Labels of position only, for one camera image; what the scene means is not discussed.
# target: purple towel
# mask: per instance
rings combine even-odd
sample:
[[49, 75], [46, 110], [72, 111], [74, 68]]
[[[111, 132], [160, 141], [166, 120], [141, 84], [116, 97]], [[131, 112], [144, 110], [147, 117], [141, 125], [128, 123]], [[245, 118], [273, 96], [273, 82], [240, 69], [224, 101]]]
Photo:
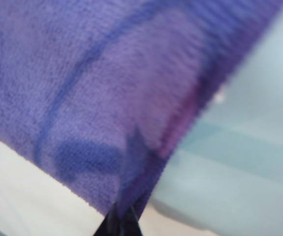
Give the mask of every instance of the purple towel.
[[0, 140], [101, 213], [117, 202], [119, 215], [133, 205], [140, 216], [177, 143], [282, 5], [0, 0]]

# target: light blue surface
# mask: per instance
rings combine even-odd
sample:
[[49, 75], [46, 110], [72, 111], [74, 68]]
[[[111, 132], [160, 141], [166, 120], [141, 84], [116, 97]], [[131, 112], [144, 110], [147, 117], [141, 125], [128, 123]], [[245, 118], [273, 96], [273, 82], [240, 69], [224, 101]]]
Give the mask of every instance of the light blue surface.
[[216, 100], [152, 202], [219, 235], [283, 235], [283, 13]]

